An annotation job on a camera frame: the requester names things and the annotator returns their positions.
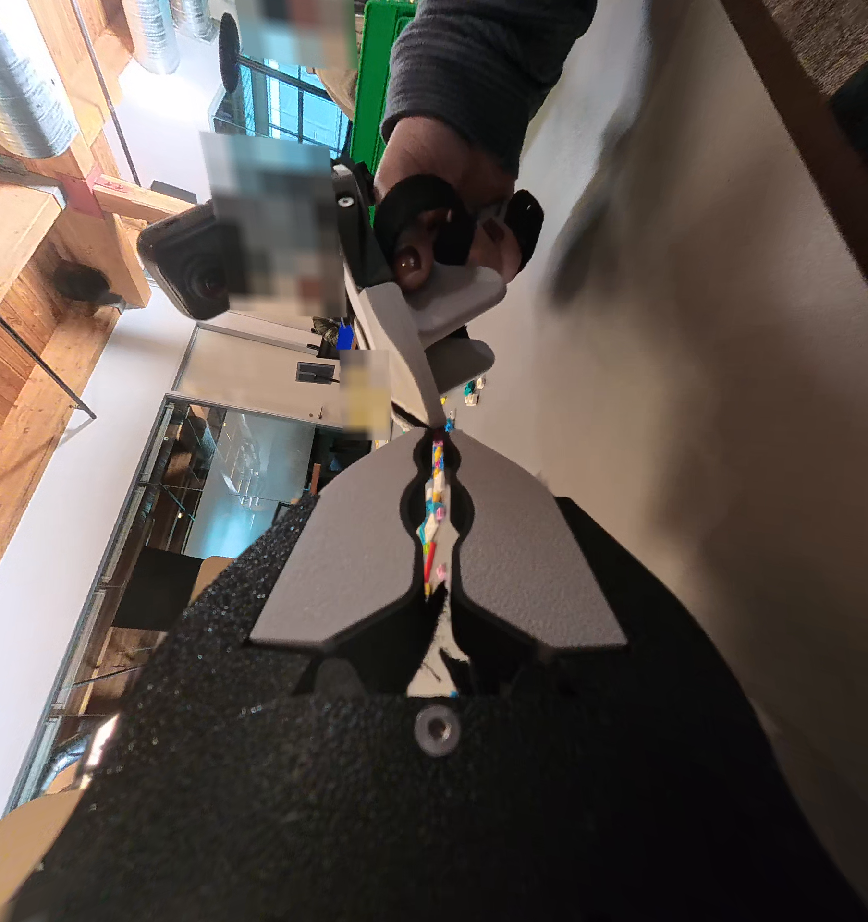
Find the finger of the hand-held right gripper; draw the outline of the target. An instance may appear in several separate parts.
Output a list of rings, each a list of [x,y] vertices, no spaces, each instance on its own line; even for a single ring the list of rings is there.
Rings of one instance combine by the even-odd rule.
[[[485,375],[495,363],[492,349],[481,340],[444,338],[426,349],[438,387],[465,386]]]
[[[359,345],[388,365],[391,409],[410,427],[441,429],[447,417],[425,349],[403,291],[394,282],[359,289],[347,284]]]

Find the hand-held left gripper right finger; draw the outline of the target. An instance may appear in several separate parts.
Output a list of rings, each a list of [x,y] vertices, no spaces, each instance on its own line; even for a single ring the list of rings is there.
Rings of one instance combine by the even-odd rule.
[[[524,467],[465,432],[455,512],[460,598],[554,654],[618,649],[627,640],[555,497]]]

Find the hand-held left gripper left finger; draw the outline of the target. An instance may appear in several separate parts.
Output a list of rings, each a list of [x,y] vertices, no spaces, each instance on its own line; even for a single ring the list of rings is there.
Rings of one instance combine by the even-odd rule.
[[[318,494],[249,636],[258,646],[331,651],[423,585],[430,432],[373,450]]]

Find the person's right forearm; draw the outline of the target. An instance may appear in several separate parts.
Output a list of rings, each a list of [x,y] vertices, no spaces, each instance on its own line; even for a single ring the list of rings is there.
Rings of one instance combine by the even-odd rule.
[[[519,174],[530,122],[589,29],[594,1],[426,1],[391,50],[380,127],[434,121]]]

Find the white desk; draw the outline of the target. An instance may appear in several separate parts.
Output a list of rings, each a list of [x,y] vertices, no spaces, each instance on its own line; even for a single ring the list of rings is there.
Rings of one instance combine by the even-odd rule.
[[[461,426],[675,593],[868,903],[868,287],[721,2],[600,2]]]

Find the person's right hand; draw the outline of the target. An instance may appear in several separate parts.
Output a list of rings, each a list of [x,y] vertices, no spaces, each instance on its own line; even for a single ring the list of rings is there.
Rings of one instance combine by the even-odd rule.
[[[436,176],[448,183],[472,215],[509,200],[515,178],[490,153],[472,146],[444,123],[409,117],[398,124],[375,174],[374,192],[383,201],[400,182],[415,175]],[[396,243],[392,270],[400,288],[421,289],[435,266],[434,247],[451,214],[445,209],[418,215]],[[502,219],[490,217],[478,224],[469,253],[470,265],[496,271],[506,283],[520,271],[519,243]]]

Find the pile of toy bricks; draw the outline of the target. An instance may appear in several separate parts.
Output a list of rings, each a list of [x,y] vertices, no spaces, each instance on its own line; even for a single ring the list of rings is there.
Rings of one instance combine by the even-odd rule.
[[[443,432],[433,438],[430,477],[425,486],[424,519],[416,530],[422,547],[426,598],[430,598],[440,585],[447,582],[449,574],[447,555],[452,540],[446,532],[450,512],[450,488],[447,482],[445,455],[447,436],[456,427],[456,413],[456,409],[448,412]]]

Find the large window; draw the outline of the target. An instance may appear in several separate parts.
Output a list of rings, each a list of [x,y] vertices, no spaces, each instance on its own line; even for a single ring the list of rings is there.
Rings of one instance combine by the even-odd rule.
[[[350,141],[351,119],[319,83],[301,65],[241,63],[234,94],[241,132],[341,153]]]

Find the green plastic crate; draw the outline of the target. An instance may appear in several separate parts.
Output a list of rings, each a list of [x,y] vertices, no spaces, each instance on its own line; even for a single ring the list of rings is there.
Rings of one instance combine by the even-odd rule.
[[[375,174],[385,141],[381,134],[395,41],[416,15],[416,2],[372,1],[364,6],[357,69],[355,117],[349,156]]]

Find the wooden ceiling beam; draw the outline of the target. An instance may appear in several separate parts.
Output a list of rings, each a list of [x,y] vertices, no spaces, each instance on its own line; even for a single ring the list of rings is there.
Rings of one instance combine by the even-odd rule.
[[[75,111],[82,131],[58,157],[21,158],[0,142],[0,306],[23,272],[49,278],[50,257],[99,271],[127,305],[147,306],[139,230],[191,208],[122,178],[101,109]]]

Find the large silver air duct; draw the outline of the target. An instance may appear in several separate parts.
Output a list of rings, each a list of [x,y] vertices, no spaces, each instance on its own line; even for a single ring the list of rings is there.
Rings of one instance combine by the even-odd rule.
[[[21,158],[54,158],[79,132],[31,6],[0,1],[0,145]]]

